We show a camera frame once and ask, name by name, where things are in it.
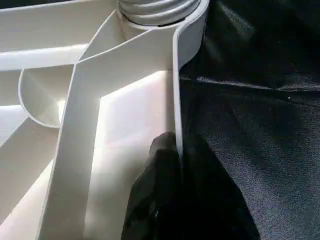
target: white plastic component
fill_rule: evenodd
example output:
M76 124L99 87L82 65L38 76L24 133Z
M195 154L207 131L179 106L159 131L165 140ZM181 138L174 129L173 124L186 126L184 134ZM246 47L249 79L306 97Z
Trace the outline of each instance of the white plastic component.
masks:
M115 6L74 0L0 9L0 71L75 64Z
M36 123L49 128L60 127L59 112L66 102L72 71L73 65L63 65L21 72L20 104Z
M183 20L199 3L200 0L119 0L119 8L136 24L160 26Z
M116 0L77 0L0 11L0 20L7 25L0 26L0 33L9 29L8 16L13 23L24 16L29 27L25 35L32 40L32 20L41 29L48 13L50 19L59 19L59 26L49 24L52 32L63 35L62 30L68 29L64 46L54 45L47 36L37 38L34 46L4 40L10 55L7 60L17 54L18 64L3 61L7 65L0 72L0 89L3 86L7 91L0 91L10 94L0 96L0 111L21 104L17 108L22 107L24 115L23 119L16 113L6 115L16 119L13 134L12 125L0 126L11 129L0 145L0 190L5 193L0 198L1 240L120 239L129 192L152 140L175 131L178 151L183 152L179 69L199 50L208 4L209 0L201 0L184 20L163 27L128 21L115 9ZM88 16L96 20L104 13L107 16L91 24L93 20L81 18L73 6L83 15L88 10ZM80 26L68 20L71 13L90 26L87 43L72 36ZM72 32L71 26L78 28ZM3 36L12 38L11 34ZM66 65L70 64L64 61L66 55L53 50L69 48L71 42L86 44L72 66ZM42 55L46 59L42 62L30 57L33 49L39 52L41 48L53 52ZM25 59L30 60L25 65L18 61L22 58L19 51L25 51ZM63 60L56 61L57 56ZM21 73L9 71L19 68ZM42 183L35 182L52 159L51 173L47 168ZM34 208L32 217L29 208Z

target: threaded cylinder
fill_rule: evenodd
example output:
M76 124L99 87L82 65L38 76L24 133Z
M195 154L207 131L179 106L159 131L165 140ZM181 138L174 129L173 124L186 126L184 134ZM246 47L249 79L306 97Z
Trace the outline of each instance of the threaded cylinder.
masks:
M118 0L119 9L139 25L168 25L184 19L201 0Z

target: curved plastic edge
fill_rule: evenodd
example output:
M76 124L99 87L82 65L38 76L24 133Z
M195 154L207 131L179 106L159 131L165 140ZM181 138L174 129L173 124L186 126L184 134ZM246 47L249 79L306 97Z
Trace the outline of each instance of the curved plastic edge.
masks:
M183 156L183 132L180 101L180 69L199 51L207 19L209 0L202 0L190 19L181 24L173 35L173 98L176 147L179 156Z
M19 83L18 83L18 97L19 97L19 102L20 105L22 107L22 109L25 111L25 113L28 115L28 117L34 121L35 123L47 127L47 128L51 128L51 129L59 129L60 126L59 125L50 125L50 124L45 124L42 121L39 121L38 119L36 119L26 108L25 104L24 104L24 100L22 99L22 94L21 94L21 88L22 88L22 81L23 81L23 75L24 75L24 69L22 69L21 73L20 73L20 77L19 77Z

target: white plastic part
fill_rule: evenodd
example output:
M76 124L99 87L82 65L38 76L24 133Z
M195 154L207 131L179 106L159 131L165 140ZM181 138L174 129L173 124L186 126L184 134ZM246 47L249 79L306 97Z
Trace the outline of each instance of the white plastic part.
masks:
M0 87L11 93L0 96L0 111L20 103L24 115L18 120L8 109L0 112L16 118L17 124L14 131L12 125L0 126L11 129L0 143L0 190L5 193L0 198L1 240L120 239L129 192L152 140L175 131L178 151L183 152L179 69L199 50L208 4L201 0L184 20L163 27L128 21L115 9L116 0L0 11L6 25L0 26L0 33L10 29L6 19L17 23L24 16L24 34L32 40L31 23L36 20L39 33L48 33L41 26L50 13L50 19L59 19L59 25L49 24L52 32L66 34L60 46L46 36L37 38L34 46L19 40L9 43L13 33L4 34L8 39L3 49L10 57L0 56ZM73 7L87 16L82 18ZM69 19L70 14L77 20ZM89 26L85 36L91 34L81 42L73 36L80 31L78 21ZM75 62L65 61L68 51L54 50L69 44L85 44ZM32 57L41 49L52 50L41 55L43 61ZM29 61L20 61L22 57ZM50 172L46 166L52 159ZM32 217L29 208L34 208Z
M136 24L160 26L183 20L199 3L200 0L119 0L119 8Z
M59 112L66 102L72 71L73 65L63 65L21 72L19 100L32 120L45 127L60 127Z

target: gloved hand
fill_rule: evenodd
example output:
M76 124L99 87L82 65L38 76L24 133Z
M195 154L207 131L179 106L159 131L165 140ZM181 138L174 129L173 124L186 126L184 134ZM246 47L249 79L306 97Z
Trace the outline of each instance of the gloved hand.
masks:
M134 183L121 240L259 240L240 189L208 144L184 139L182 168L175 134L157 137Z

